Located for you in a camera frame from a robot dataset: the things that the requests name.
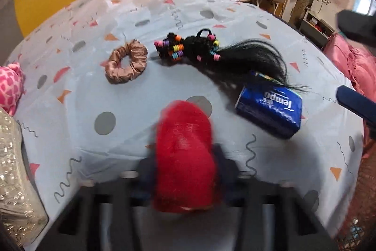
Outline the brown satin scrunchie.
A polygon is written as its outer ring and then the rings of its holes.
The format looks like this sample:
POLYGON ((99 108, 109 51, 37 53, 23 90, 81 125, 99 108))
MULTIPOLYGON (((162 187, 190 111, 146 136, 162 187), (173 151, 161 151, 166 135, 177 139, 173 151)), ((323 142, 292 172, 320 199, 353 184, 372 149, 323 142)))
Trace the brown satin scrunchie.
POLYGON ((128 41, 114 49, 105 65, 105 76, 112 84, 136 79, 147 67, 148 51, 138 40, 128 41))

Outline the pink spotted plush toy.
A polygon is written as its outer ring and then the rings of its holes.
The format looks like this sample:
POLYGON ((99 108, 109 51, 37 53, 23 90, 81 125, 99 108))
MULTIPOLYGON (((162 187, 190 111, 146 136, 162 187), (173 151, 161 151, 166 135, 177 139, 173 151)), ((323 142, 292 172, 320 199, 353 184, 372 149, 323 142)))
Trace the pink spotted plush toy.
POLYGON ((11 117, 23 94, 25 75, 18 62, 0 68, 0 105, 11 117))

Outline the black hair extension with beads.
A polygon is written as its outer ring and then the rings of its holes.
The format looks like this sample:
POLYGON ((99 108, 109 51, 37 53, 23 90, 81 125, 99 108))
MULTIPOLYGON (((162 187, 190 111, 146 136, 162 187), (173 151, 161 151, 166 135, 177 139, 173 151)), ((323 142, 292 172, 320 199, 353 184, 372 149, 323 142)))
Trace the black hair extension with beads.
POLYGON ((169 62, 187 60, 193 66, 211 73, 224 83, 257 88, 285 87, 305 92, 307 88, 288 81, 287 65, 280 51, 259 39, 243 40, 221 48, 210 29, 183 38, 169 33, 154 42, 161 59, 169 62))

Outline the blue Tempo tissue pack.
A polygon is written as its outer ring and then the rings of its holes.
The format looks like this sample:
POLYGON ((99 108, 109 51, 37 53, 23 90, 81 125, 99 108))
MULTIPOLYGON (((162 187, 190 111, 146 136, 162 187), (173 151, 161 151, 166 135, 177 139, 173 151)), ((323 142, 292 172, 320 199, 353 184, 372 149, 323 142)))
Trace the blue Tempo tissue pack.
POLYGON ((235 104, 237 113, 282 139, 300 130, 302 109, 302 98, 285 87, 245 87, 235 104))

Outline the wicker chair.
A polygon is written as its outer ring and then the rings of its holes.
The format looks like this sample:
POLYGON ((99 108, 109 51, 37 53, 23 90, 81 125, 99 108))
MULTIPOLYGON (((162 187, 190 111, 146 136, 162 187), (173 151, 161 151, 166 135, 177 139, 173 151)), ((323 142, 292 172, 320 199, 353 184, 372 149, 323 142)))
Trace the wicker chair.
POLYGON ((336 242, 339 250, 375 251, 375 146, 362 158, 356 189, 336 242))

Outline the ornate silver tissue box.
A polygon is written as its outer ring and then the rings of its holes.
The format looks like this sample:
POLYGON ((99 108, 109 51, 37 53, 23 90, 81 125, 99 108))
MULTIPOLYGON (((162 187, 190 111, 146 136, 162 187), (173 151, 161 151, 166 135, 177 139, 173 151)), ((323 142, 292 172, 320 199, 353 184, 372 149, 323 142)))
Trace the ornate silver tissue box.
POLYGON ((18 123, 1 110, 1 222, 19 247, 30 245, 48 223, 22 158, 18 123))

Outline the patterned white tablecloth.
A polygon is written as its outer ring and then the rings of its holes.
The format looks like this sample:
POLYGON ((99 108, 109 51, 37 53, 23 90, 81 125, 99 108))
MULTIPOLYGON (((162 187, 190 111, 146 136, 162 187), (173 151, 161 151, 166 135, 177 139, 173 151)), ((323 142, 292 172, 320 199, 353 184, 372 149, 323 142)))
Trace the patterned white tablecloth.
POLYGON ((267 182, 293 182, 330 236, 347 215, 363 151, 363 122, 335 94, 351 81, 301 34, 271 14, 231 0, 76 0, 44 21, 10 53, 25 74, 13 117, 22 158, 48 223, 34 250, 71 199, 78 180, 106 181, 133 169, 152 147, 162 110, 196 103, 216 142, 238 166, 267 182), (220 44, 255 38, 282 54, 288 80, 307 90, 302 126, 282 140, 235 112, 238 90, 190 64, 163 64, 154 41, 168 32, 208 27, 220 44), (112 84, 114 49, 138 40, 148 51, 136 79, 112 84))

